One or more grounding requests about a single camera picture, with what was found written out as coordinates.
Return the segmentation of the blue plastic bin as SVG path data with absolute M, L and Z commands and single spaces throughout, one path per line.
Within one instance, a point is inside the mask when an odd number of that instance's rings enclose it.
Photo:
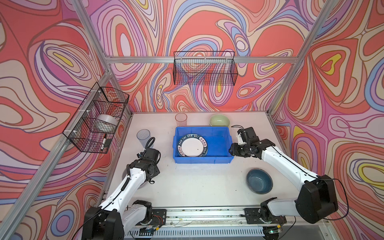
M 203 147 L 197 156 L 182 150 L 187 140 L 198 140 Z M 177 127 L 173 139 L 173 159 L 177 164 L 229 164 L 233 156 L 229 148 L 233 143 L 227 127 Z

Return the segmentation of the dark blue bowl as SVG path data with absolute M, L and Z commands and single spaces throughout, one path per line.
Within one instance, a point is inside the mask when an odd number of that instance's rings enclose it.
M 262 169 L 252 169 L 247 173 L 246 182 L 249 189 L 260 195 L 269 193 L 273 189 L 271 176 Z

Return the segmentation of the light green bowl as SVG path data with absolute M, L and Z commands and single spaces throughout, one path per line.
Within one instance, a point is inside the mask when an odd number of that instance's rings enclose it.
M 211 127 L 229 127 L 230 123 L 229 118 L 223 114 L 215 114 L 210 117 Z

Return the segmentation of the white plate with green rim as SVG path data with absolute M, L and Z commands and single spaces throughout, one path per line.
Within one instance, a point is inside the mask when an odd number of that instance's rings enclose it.
M 177 152 L 181 157 L 205 157 L 208 153 L 208 142 L 198 134 L 187 134 L 179 139 Z

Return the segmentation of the grey lilac bowl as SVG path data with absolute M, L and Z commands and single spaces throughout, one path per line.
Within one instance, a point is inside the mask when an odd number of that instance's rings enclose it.
M 124 169 L 123 173 L 122 173 L 122 180 L 128 175 L 128 171 L 127 169 Z M 141 184 L 139 186 L 139 189 L 142 189 L 144 188 L 146 185 L 148 184 L 148 182 L 144 182 L 143 184 Z

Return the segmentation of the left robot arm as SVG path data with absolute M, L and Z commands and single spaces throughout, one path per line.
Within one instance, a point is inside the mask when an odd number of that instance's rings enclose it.
M 82 240 L 123 240 L 136 225 L 155 232 L 165 223 L 164 217 L 153 212 L 152 203 L 136 200 L 129 203 L 144 184 L 153 184 L 160 174 L 161 153 L 149 148 L 138 154 L 138 159 L 127 165 L 127 174 L 117 189 L 98 207 L 91 207 L 84 216 Z

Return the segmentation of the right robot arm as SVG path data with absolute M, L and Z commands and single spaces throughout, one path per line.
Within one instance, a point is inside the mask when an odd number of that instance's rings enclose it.
M 270 198 L 260 205 L 259 218 L 269 223 L 274 217 L 301 217 L 315 224 L 338 211 L 335 180 L 320 176 L 296 163 L 283 153 L 272 141 L 259 139 L 252 127 L 236 125 L 238 142 L 233 143 L 229 153 L 235 157 L 258 158 L 287 178 L 299 191 L 294 199 Z

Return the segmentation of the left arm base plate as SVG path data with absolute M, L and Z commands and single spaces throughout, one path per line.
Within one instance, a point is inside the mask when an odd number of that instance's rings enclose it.
M 137 223 L 136 227 L 151 226 L 152 228 L 161 227 L 166 224 L 167 210 L 166 209 L 154 209 L 150 214 L 149 219 Z

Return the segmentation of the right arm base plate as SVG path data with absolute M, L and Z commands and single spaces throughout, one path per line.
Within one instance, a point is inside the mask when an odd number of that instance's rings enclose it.
M 244 214 L 247 224 L 275 224 L 284 225 L 287 223 L 286 217 L 274 216 L 265 208 L 245 208 Z

